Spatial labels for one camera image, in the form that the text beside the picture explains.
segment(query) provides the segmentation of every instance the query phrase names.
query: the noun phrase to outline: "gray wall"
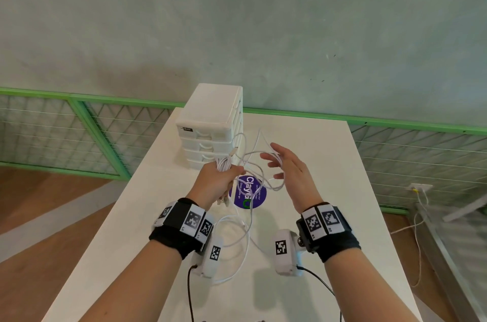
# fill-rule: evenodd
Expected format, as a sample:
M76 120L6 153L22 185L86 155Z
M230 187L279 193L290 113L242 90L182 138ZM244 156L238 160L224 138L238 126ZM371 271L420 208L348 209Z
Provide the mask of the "gray wall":
M487 126L487 0L0 0L0 85Z

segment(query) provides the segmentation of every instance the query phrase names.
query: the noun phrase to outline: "hand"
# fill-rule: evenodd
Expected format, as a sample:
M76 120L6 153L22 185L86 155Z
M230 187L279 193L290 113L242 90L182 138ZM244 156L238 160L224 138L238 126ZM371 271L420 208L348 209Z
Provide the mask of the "hand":
M281 167L284 171L275 174L274 178L278 180L284 179L287 193L291 197L296 211L301 214L313 205L322 203L323 199L321 199L320 193L316 189L308 167L301 162L296 154L276 143L271 143L271 148L281 157L283 161L282 167L277 159L269 153L260 153L260 157L270 160L267 164L269 167Z
M201 168L186 198L191 199L204 210L209 210L218 198L228 195L233 180L244 173L243 166L232 165L228 171L219 172L216 169L216 162L207 163Z

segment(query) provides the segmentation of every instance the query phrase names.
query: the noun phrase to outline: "white table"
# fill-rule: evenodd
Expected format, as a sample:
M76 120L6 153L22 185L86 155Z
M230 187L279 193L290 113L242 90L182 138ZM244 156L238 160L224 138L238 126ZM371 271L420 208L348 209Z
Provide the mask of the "white table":
M44 322L78 321L145 245L150 225L166 203L186 195L191 188L198 172L188 167L181 149L174 124L179 112L176 109L161 130ZM306 162L323 198L340 208L367 257L421 320L346 122L257 114L245 114L243 122L249 145L261 128L269 142L289 147ZM259 143L258 148L264 147L263 141ZM252 160L265 165L257 156ZM265 169L269 173L275 170ZM230 209L214 205L212 211L218 215ZM263 250L271 253L275 231L279 228L297 231L297 219L285 189L269 191L265 202L254 210L252 237ZM222 229L231 237L227 240L241 234L231 224ZM230 275L241 257L238 245L228 248L227 253L222 252L217 276ZM160 320L190 321L186 293L190 261L188 256L183 262ZM328 280L318 256L304 254L303 265ZM278 276L268 258L253 244L240 273L231 281L211 287L208 280L192 276L192 298L196 321L338 322L339 316L334 297L318 280L310 275Z

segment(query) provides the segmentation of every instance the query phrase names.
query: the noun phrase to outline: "black wrist strap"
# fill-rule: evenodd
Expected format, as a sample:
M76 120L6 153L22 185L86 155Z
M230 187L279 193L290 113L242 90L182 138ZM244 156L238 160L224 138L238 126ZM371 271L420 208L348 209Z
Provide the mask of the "black wrist strap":
M184 259L200 251L211 231L213 218L188 198L169 203L152 226L149 240L156 240L179 251Z
M318 253L323 262L340 251L361 249L345 217L329 203L308 208L296 225L306 249Z

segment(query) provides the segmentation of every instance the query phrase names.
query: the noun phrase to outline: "circular sticker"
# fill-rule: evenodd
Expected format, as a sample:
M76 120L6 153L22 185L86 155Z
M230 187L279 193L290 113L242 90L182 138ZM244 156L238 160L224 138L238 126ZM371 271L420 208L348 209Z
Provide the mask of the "circular sticker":
M250 184L250 189L247 187L245 183L241 181L237 181L241 191L237 189L237 191L235 192L234 203L239 208L250 209L250 198L252 197L252 193L256 192L257 189L259 189L260 181L253 176L240 176L239 180L248 182ZM230 190L229 196L232 196L232 190L233 188ZM260 206L264 202L266 196L267 196L267 189L263 187L262 189L259 190L257 195L254 197L252 208L257 208L258 206Z

